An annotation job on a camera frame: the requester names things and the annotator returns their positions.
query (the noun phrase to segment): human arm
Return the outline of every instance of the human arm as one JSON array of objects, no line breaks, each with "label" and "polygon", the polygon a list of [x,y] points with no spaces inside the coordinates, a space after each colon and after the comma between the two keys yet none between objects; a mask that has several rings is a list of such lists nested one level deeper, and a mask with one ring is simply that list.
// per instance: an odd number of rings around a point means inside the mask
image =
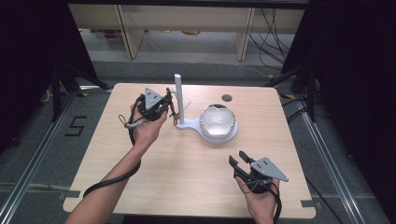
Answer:
[{"label": "human arm", "polygon": [[[140,113],[136,110],[134,112],[134,118],[138,119],[141,117]],[[143,122],[142,125],[134,128],[134,146],[102,181],[119,177],[132,171],[151,144],[157,139],[166,118],[167,112],[164,112],[159,119]],[[129,178],[89,193],[76,206],[65,223],[106,223],[113,213],[128,180]]]},{"label": "human arm", "polygon": [[[271,192],[265,191],[263,194],[255,194],[250,192],[250,189],[246,183],[240,178],[235,178],[236,183],[242,190],[247,200],[247,210],[250,215],[254,218],[257,224],[272,224],[274,223],[274,212],[276,209],[276,200]],[[273,183],[276,185],[271,185],[271,190],[275,193],[279,189],[279,180],[273,178]]]}]

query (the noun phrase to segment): gray floor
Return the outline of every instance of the gray floor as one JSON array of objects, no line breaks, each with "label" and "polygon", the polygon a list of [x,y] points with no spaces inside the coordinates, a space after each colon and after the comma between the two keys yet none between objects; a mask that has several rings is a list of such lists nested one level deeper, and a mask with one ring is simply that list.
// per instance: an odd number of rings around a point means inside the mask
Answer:
[{"label": "gray floor", "polygon": [[[83,30],[81,35],[97,71],[107,84],[118,82],[172,81],[174,73],[183,76],[186,84],[260,86],[269,76],[279,76],[279,71],[262,64],[279,68],[280,63],[262,55],[249,41],[247,56],[243,62],[236,60],[232,34],[200,33],[185,35],[181,32],[163,33],[148,31],[134,60],[126,56],[120,38],[104,38],[102,33]],[[253,37],[260,41],[258,35]],[[290,45],[293,35],[281,35],[281,40]],[[279,52],[270,49],[280,57]],[[91,85],[79,79],[80,85]],[[289,94],[292,78],[279,84],[279,94]],[[93,91],[86,97],[74,99],[65,111],[64,119],[50,143],[44,160],[35,173],[29,189],[24,194],[10,223],[63,223],[67,213],[62,209],[64,195],[69,189],[85,150],[91,140],[96,124],[109,97],[108,92]],[[284,106],[285,117],[299,109],[298,102]],[[21,144],[9,147],[0,156],[0,202],[4,203],[13,186],[18,182],[25,167],[33,157],[51,120],[51,101],[43,104],[25,124],[19,134]],[[375,196],[361,177],[347,149],[332,124],[331,117],[321,105],[316,105],[317,125],[327,147],[333,155],[346,185],[353,194],[366,223],[389,223]],[[77,130],[69,128],[75,116],[85,116],[75,124],[84,126],[80,136],[68,137]],[[290,131],[296,145],[306,177],[314,184],[344,223],[353,223],[329,176],[318,148],[308,131],[303,116],[290,123]],[[279,223],[336,223],[334,215],[318,193],[310,188],[317,207],[313,219],[280,219]],[[110,223],[122,223],[124,215],[114,215]]]}]

